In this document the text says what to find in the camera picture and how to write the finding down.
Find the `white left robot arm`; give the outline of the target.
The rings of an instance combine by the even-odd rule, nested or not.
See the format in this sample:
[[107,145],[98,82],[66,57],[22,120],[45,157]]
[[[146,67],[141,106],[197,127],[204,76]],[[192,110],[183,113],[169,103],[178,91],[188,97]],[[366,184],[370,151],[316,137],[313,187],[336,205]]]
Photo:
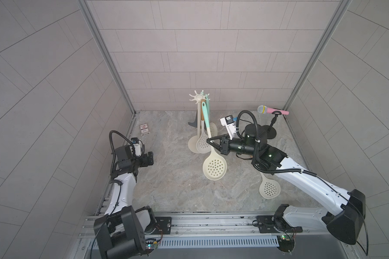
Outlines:
[[146,152],[138,138],[128,139],[119,131],[109,132],[112,162],[110,184],[113,197],[105,214],[94,223],[94,245],[103,259],[129,259],[148,255],[146,233],[154,231],[156,219],[149,206],[134,209],[132,200],[138,170],[154,164],[153,153]]

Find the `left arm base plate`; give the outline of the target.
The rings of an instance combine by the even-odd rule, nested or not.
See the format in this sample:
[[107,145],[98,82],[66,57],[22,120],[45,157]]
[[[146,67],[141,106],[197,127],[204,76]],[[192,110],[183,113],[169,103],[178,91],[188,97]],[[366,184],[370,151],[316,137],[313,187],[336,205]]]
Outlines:
[[172,217],[155,217],[145,229],[146,235],[169,235],[171,233]]

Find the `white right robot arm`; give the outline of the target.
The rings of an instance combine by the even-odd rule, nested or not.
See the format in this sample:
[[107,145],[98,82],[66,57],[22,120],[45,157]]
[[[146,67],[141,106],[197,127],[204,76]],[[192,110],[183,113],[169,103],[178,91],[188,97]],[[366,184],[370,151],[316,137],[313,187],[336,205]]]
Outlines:
[[225,175],[228,165],[224,155],[246,154],[262,176],[275,175],[321,204],[320,208],[313,209],[280,205],[272,219],[276,230],[286,233],[298,227],[309,227],[327,230],[347,245],[358,243],[360,231],[367,229],[366,197],[362,192],[335,186],[297,164],[285,152],[268,145],[266,132],[260,125],[247,125],[245,136],[239,138],[229,134],[213,136],[208,126],[206,131],[211,154],[203,163],[203,173],[208,179],[216,181]]

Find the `cream skimmer green handle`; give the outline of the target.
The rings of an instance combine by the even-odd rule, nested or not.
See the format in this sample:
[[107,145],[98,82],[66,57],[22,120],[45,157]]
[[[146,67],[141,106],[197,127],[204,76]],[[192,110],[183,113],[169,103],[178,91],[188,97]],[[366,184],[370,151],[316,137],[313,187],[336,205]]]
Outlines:
[[211,122],[211,115],[210,115],[210,98],[209,98],[209,94],[206,95],[205,100],[206,100],[206,107],[207,107],[207,111],[208,111],[208,117],[209,117],[209,125],[210,125],[211,135],[212,135],[213,137],[215,137],[215,136],[218,136],[218,129],[217,129],[216,124]]

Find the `cream utensil rack stand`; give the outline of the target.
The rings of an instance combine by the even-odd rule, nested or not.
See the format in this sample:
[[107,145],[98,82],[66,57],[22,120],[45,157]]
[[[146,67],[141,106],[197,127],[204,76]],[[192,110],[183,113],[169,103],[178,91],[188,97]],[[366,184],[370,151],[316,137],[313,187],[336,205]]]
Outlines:
[[197,135],[190,138],[190,140],[188,142],[188,148],[191,152],[198,153],[198,151],[196,149],[196,143],[197,143],[197,140],[199,139],[199,137],[201,136],[201,114],[200,114],[201,105],[200,105],[200,103],[202,100],[205,100],[206,95],[204,94],[203,91],[201,93],[197,93],[195,91],[194,95],[190,95],[190,97],[192,97],[191,101],[196,101],[196,104],[197,104]]

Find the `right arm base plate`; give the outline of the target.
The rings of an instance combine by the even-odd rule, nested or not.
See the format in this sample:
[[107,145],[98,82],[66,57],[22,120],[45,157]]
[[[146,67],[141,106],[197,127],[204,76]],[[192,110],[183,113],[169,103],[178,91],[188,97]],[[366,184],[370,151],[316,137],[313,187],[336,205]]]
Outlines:
[[274,216],[257,216],[253,220],[252,225],[259,229],[261,234],[267,233],[284,233],[296,234],[302,233],[302,227],[292,227],[283,218],[276,218]]

